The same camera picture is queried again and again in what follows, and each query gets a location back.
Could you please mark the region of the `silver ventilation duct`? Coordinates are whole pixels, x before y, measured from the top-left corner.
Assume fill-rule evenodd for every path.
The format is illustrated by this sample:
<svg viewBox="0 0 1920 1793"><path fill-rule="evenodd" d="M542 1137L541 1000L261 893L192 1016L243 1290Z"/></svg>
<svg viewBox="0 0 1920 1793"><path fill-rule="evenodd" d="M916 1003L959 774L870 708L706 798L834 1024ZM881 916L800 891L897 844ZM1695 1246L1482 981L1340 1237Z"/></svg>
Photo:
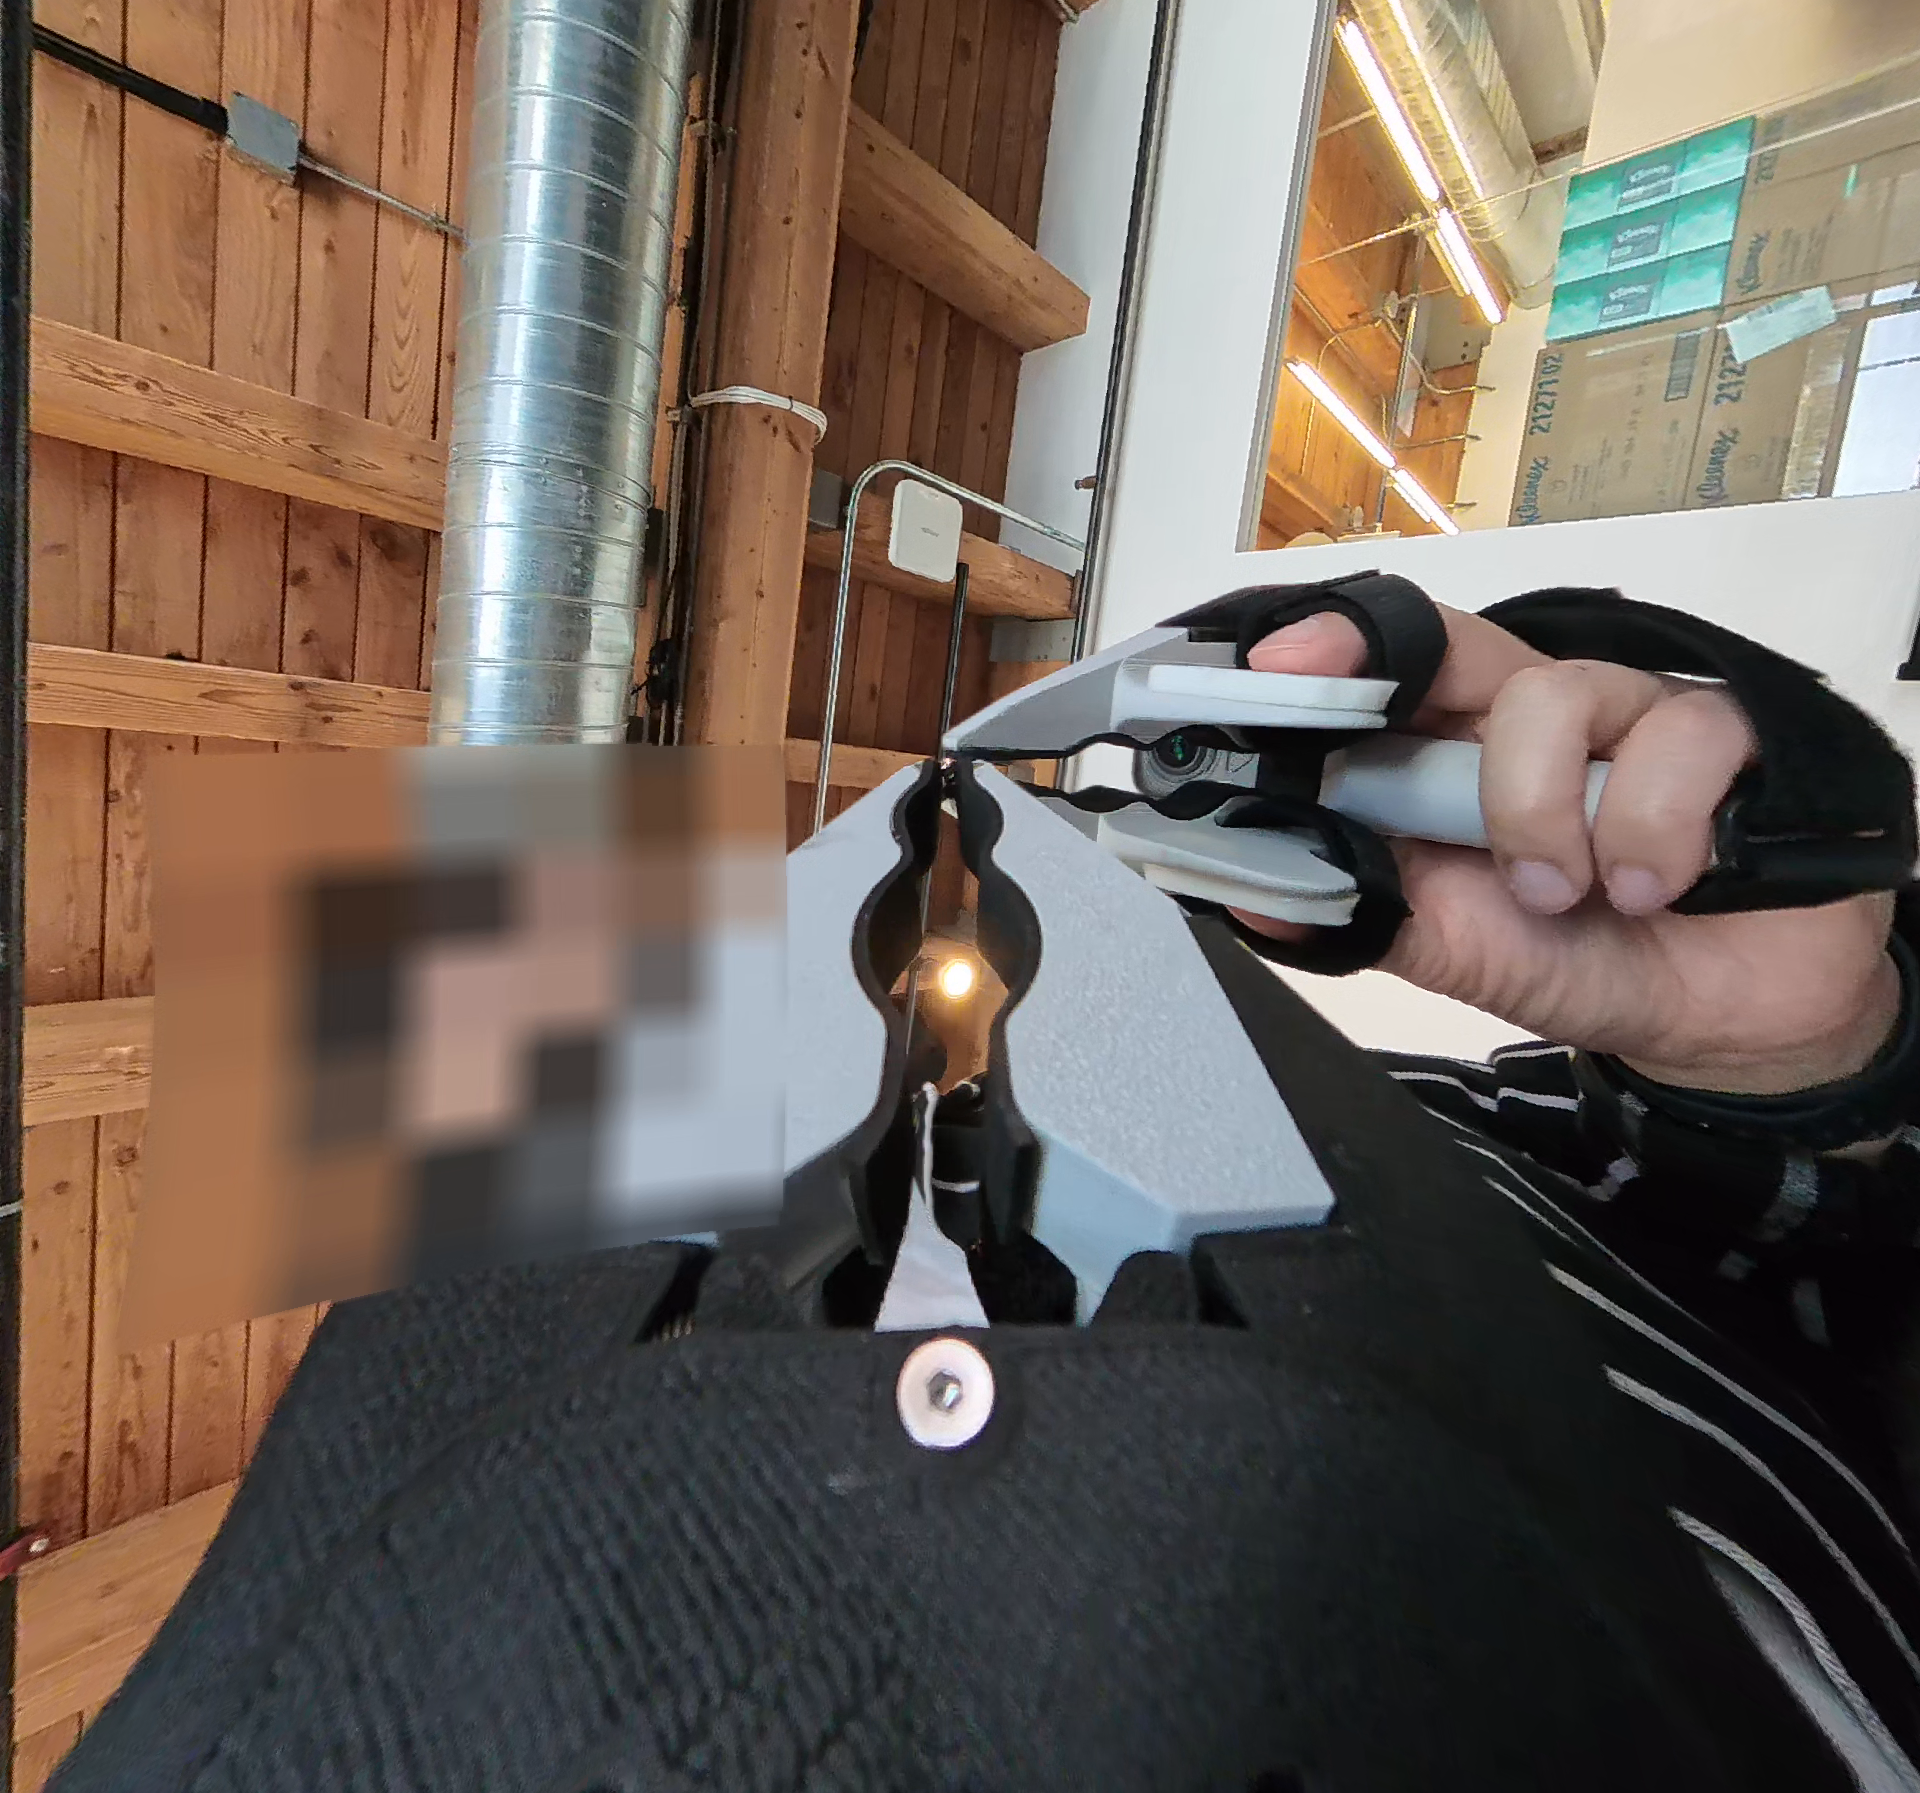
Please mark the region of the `silver ventilation duct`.
<svg viewBox="0 0 1920 1793"><path fill-rule="evenodd" d="M429 739L618 742L694 0L477 0Z"/></svg>

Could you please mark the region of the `bent metal conduit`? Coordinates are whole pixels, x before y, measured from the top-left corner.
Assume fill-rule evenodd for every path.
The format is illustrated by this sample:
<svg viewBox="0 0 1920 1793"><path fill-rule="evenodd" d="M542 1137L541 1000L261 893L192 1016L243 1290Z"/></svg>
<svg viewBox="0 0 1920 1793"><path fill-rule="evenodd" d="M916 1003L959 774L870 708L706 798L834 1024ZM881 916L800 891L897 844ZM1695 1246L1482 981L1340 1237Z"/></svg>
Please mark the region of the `bent metal conduit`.
<svg viewBox="0 0 1920 1793"><path fill-rule="evenodd" d="M838 700L840 700L840 684L842 684L840 678L842 678L842 665L843 665L843 652L845 652L845 629L848 629L848 606L850 606L850 585L853 585L858 516L861 516L861 506L863 506L863 498L866 490L883 473L899 473L899 477L927 485L928 489L948 495L961 504L972 504L977 508L997 513L1003 521L1014 521L1029 532L1042 533L1070 548L1074 557L1079 557L1079 560L1086 560L1086 551L1088 551L1086 539L1077 539L1057 527L1052 527L1037 518L1030 518L1019 508L1013 508L1003 504L1002 500L996 500L994 497L977 489L950 480L948 475L941 475L916 462L881 459L881 462L870 463L861 475L856 475L856 480L850 486L850 503L848 503L845 521L842 527L843 548L842 548L842 557L838 563L838 580L835 580L835 608L834 608L834 622L832 622L832 646L830 646L830 661L828 661L825 713L823 713L823 729L819 736L819 761L817 761L815 794L813 794L810 831L815 835L825 824L828 794L830 794L830 788L835 786L835 781L832 779L832 756L834 756L835 717L838 717Z"/></svg>

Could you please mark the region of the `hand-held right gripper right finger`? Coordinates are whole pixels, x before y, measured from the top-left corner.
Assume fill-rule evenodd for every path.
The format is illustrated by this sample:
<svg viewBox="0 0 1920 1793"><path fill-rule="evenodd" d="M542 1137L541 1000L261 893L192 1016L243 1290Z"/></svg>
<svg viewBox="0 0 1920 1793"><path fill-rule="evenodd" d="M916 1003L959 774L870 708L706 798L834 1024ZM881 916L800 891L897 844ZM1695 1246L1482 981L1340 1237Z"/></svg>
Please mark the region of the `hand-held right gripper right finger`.
<svg viewBox="0 0 1920 1793"><path fill-rule="evenodd" d="M989 1093L1030 1160L1017 1219L1086 1326L1136 1253L1313 1229L1335 1210L1308 1139L1177 904L992 766L948 766L1005 986Z"/></svg>

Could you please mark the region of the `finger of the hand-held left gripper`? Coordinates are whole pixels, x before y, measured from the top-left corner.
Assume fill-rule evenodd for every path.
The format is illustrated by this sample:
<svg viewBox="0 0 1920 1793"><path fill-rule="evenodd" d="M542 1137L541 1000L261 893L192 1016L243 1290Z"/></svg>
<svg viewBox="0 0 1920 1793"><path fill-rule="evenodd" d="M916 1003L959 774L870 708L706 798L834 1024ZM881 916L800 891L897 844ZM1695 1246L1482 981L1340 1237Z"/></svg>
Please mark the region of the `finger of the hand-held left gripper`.
<svg viewBox="0 0 1920 1793"><path fill-rule="evenodd" d="M1380 729L1395 691L1389 679L1243 668L1232 639L1156 627L992 703L944 749L1047 758L1105 736L1151 745L1177 729Z"/></svg>
<svg viewBox="0 0 1920 1793"><path fill-rule="evenodd" d="M1174 776L1168 788L1121 789L1121 804L1102 814L1110 828L1098 838L1147 882L1168 893L1308 925L1342 925L1355 916L1355 864L1332 856L1332 835L1308 823L1227 827L1230 804L1275 807L1296 817L1309 804L1308 798L1200 776L1201 786L1227 788L1227 801L1192 820L1166 814L1179 788L1190 783L1190 776Z"/></svg>

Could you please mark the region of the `glass window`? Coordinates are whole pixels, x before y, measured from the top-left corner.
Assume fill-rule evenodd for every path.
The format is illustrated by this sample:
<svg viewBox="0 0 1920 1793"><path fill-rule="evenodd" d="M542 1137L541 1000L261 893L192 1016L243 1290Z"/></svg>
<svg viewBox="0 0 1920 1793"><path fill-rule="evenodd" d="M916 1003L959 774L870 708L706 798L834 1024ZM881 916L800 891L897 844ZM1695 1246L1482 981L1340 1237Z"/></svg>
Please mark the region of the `glass window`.
<svg viewBox="0 0 1920 1793"><path fill-rule="evenodd" d="M1915 486L1919 0L1332 0L1253 546Z"/></svg>

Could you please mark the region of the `thin black rod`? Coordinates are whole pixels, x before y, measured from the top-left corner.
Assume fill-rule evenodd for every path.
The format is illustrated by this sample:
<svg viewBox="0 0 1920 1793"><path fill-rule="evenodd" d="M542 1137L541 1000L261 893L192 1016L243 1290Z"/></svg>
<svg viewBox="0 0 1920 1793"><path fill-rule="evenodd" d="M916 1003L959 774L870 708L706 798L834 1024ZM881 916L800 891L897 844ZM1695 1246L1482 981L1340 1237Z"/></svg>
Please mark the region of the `thin black rod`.
<svg viewBox="0 0 1920 1793"><path fill-rule="evenodd" d="M953 594L950 603L946 679L944 679L944 691L941 691L939 719L937 719L936 738L934 738L934 753L928 755L928 758L934 761L937 761L937 756L941 755L941 745L946 742L948 727L952 723L952 707L953 707L956 679L959 679L959 666L961 666L962 641L964 641L968 585L971 585L971 569L964 563L959 563L953 572ZM921 979L922 979L925 940L927 940L927 916L928 916L928 901L932 901L934 866L937 862L937 839L939 839L939 834L934 831L934 846L925 846L925 868L921 873L921 898L918 898L918 940L914 941L914 956L908 964L906 989L905 989L906 1069L910 1069L914 1062L918 1006L921 1006Z"/></svg>

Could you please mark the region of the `thick wooden beam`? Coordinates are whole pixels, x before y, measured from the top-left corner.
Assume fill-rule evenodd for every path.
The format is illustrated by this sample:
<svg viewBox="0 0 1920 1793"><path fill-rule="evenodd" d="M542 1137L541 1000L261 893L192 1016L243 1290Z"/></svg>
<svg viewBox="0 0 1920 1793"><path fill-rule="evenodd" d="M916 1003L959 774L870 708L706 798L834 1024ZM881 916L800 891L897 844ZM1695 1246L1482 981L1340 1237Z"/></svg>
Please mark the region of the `thick wooden beam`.
<svg viewBox="0 0 1920 1793"><path fill-rule="evenodd" d="M746 0L723 226L720 389L817 407L861 0ZM784 739L813 453L808 419L759 401L700 416L692 742Z"/></svg>

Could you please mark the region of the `white wireless access point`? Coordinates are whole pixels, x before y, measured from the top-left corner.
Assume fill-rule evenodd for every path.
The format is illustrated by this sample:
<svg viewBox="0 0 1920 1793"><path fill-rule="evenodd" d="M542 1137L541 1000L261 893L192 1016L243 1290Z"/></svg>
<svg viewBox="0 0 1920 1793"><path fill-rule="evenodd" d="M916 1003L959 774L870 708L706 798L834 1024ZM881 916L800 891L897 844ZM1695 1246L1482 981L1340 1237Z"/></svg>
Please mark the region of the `white wireless access point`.
<svg viewBox="0 0 1920 1793"><path fill-rule="evenodd" d="M964 533L964 503L941 486L902 477L894 489L888 566L934 583L952 583Z"/></svg>

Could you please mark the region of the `person's left hand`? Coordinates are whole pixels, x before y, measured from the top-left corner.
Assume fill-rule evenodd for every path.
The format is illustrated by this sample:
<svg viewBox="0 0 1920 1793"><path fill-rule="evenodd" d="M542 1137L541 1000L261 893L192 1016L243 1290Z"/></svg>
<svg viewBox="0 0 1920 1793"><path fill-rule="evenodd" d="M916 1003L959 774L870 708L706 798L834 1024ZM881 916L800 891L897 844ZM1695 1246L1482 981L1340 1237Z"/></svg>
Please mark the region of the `person's left hand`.
<svg viewBox="0 0 1920 1793"><path fill-rule="evenodd" d="M1739 705L1440 615L1449 652L1413 732L1480 743L1492 846L1391 844L1408 913L1381 965L1666 1086L1787 1094L1866 1069L1904 1008L1892 895L1671 910L1759 755Z"/></svg>

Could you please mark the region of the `green tissue box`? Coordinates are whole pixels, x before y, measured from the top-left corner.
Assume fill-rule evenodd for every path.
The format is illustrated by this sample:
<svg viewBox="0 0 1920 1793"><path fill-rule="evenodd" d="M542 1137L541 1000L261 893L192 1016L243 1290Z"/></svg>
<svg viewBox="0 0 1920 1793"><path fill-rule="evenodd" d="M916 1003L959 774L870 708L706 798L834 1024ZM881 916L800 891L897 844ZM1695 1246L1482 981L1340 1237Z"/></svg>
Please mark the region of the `green tissue box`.
<svg viewBox="0 0 1920 1793"><path fill-rule="evenodd" d="M1724 184L1563 233L1554 285L1615 267L1639 267L1722 240L1734 244L1741 186Z"/></svg>
<svg viewBox="0 0 1920 1793"><path fill-rule="evenodd" d="M1575 172L1565 231L1577 231L1716 186L1741 186L1756 121L1746 116L1606 167Z"/></svg>
<svg viewBox="0 0 1920 1793"><path fill-rule="evenodd" d="M1577 340L1666 317L1716 313L1730 254L1734 245L1722 240L1559 286L1549 310L1546 340Z"/></svg>

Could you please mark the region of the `black vertical pipe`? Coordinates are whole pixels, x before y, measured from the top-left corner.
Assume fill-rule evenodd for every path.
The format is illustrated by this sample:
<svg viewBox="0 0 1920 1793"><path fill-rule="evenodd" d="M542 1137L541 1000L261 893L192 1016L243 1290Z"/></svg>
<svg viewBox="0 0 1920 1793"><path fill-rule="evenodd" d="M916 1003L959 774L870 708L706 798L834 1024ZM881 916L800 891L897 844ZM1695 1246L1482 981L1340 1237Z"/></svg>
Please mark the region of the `black vertical pipe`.
<svg viewBox="0 0 1920 1793"><path fill-rule="evenodd" d="M1168 92L1174 69L1180 8L1182 0L1156 0L1130 207L1127 217L1127 235L1121 262L1113 339L1105 389L1102 394L1094 498L1070 636L1070 656L1077 661L1082 659L1094 646L1105 542L1110 539L1110 525L1121 497L1121 463L1139 354L1140 313L1147 288L1150 233L1154 226L1154 210L1159 189L1161 151L1168 121Z"/></svg>

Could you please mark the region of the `grey junction box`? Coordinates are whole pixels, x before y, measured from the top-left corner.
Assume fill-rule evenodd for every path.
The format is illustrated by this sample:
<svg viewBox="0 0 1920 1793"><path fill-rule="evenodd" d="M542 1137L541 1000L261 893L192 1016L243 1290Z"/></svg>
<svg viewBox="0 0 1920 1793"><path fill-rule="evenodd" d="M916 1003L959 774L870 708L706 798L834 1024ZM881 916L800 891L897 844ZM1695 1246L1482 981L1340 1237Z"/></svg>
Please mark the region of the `grey junction box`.
<svg viewBox="0 0 1920 1793"><path fill-rule="evenodd" d="M301 127L290 116L237 89L224 105L224 143L243 165L283 184L294 184L301 172Z"/></svg>

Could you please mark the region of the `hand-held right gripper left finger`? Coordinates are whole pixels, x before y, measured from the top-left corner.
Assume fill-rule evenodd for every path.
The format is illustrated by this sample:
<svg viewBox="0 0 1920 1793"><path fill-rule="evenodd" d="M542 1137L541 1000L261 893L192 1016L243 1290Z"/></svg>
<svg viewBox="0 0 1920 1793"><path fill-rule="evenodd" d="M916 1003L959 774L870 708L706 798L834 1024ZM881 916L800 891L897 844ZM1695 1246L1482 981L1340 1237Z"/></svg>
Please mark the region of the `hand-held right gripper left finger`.
<svg viewBox="0 0 1920 1793"><path fill-rule="evenodd" d="M805 1249L879 1249L869 1167L906 1093L894 1000L925 941L939 762L894 772L786 857L786 1202Z"/></svg>

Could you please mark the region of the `large cardboard box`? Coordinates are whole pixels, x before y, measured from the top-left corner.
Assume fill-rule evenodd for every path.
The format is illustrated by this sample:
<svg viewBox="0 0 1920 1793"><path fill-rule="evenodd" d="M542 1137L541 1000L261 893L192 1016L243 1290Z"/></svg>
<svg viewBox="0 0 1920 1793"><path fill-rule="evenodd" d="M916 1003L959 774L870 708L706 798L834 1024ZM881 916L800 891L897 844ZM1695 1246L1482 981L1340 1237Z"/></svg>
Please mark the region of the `large cardboard box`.
<svg viewBox="0 0 1920 1793"><path fill-rule="evenodd" d="M1705 315L1543 346L1508 525L1832 493L1865 328L1839 317L1750 363Z"/></svg>

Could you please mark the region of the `person's left forearm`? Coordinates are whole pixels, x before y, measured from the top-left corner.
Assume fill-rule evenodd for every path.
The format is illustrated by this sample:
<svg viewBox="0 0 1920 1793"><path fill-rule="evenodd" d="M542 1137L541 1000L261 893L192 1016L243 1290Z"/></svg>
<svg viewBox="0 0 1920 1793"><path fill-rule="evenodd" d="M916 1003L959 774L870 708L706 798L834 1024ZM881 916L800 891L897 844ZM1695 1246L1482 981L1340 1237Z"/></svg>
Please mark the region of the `person's left forearm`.
<svg viewBox="0 0 1920 1793"><path fill-rule="evenodd" d="M1915 1788L1915 893L1900 1002L1846 1074L1741 1093L1561 1031L1486 1062L1373 1051L1543 1237L1671 1519L1816 1733L1783 1788Z"/></svg>

